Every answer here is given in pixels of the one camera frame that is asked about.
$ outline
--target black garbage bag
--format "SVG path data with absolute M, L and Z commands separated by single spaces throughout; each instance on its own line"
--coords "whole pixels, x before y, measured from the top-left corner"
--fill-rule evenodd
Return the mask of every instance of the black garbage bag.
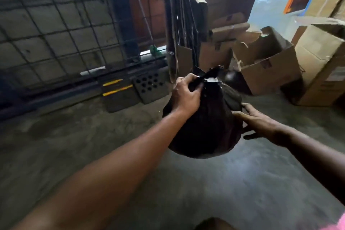
M 241 96 L 222 82 L 209 82 L 216 78 L 219 67 L 204 73 L 195 67 L 196 80 L 188 86 L 192 92 L 201 83 L 200 107 L 182 126 L 169 145 L 174 152 L 191 158 L 210 158 L 229 152 L 239 141 L 243 122 L 235 119 L 233 111 L 242 111 Z M 172 110 L 171 99 L 163 109 L 163 117 Z

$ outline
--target yellow stripe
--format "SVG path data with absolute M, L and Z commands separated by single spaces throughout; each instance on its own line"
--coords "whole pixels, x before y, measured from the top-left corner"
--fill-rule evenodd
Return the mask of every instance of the yellow stripe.
M 122 81 L 122 79 L 113 80 L 113 81 L 110 81 L 108 83 L 103 84 L 103 86 L 109 86 L 109 85 L 112 85 L 112 84 L 116 84 L 116 83 L 118 83 L 120 81 Z
M 128 89 L 128 88 L 132 88 L 132 87 L 133 87 L 133 85 L 125 86 L 125 87 L 123 87 L 123 88 L 119 88 L 119 89 L 116 89 L 116 90 L 113 90 L 113 91 L 110 91 L 110 92 L 104 93 L 104 94 L 103 94 L 103 96 L 107 96 L 107 95 L 115 94 L 115 93 L 117 93 L 117 92 L 119 92 L 119 91 L 126 90 L 126 89 Z

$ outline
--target black block with holes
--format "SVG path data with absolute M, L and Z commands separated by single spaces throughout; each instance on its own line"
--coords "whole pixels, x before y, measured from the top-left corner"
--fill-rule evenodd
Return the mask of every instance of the black block with holes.
M 119 78 L 104 80 L 101 83 L 103 102 L 107 112 L 114 113 L 140 103 L 140 97 L 138 96 L 134 86 L 129 87 L 132 85 L 132 82 L 129 78 L 123 77 L 123 80 L 118 81 L 115 84 L 103 86 L 104 84 L 114 80 L 119 80 Z
M 151 103 L 169 94 L 166 73 L 148 72 L 132 78 L 132 82 L 144 104 Z

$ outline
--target box label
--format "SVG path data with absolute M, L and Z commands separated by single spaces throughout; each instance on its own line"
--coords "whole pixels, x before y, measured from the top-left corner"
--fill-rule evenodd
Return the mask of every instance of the box label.
M 326 81 L 344 81 L 344 80 L 345 80 L 345 66 L 336 67 L 326 79 Z

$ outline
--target person's right hand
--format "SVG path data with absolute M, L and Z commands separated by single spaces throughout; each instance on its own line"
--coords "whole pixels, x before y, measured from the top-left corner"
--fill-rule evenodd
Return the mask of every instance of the person's right hand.
M 272 143 L 280 146 L 284 145 L 284 135 L 290 127 L 283 125 L 260 111 L 256 110 L 251 104 L 242 103 L 247 110 L 248 115 L 241 111 L 233 111 L 233 115 L 246 122 L 248 126 L 243 128 L 243 133 L 254 131 L 255 133 L 243 136 L 244 139 L 250 140 L 259 137 L 265 137 Z

